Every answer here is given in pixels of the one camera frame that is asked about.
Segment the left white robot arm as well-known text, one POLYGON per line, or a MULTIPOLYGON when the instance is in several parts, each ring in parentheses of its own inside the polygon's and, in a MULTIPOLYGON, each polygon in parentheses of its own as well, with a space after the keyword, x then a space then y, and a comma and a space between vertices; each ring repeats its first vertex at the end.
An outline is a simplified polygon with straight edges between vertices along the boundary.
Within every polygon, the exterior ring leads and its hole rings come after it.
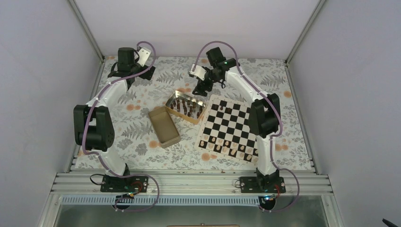
POLYGON ((124 192, 131 187, 126 163, 113 149, 115 131, 110 111, 127 93, 137 77, 151 80, 155 67, 147 65, 152 51, 138 46, 118 50, 117 62, 110 69, 105 86, 84 105, 73 110, 74 136, 86 155, 96 155, 107 175, 114 177, 113 186, 124 192))

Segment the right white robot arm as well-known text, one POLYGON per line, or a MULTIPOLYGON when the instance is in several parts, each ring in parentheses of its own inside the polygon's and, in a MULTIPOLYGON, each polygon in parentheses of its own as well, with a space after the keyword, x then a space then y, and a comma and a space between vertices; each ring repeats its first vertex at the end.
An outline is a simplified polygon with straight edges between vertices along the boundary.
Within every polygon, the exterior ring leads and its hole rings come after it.
POLYGON ((196 62, 189 69, 189 76, 198 80, 193 94, 206 96, 215 83, 227 83, 234 87, 250 107, 248 125, 256 136, 258 146, 257 189, 268 192, 274 187, 270 176, 277 169, 274 163, 274 138, 282 134, 280 100, 277 94, 268 94, 253 82, 241 68, 237 58, 227 59, 216 47, 207 52, 211 69, 196 62))

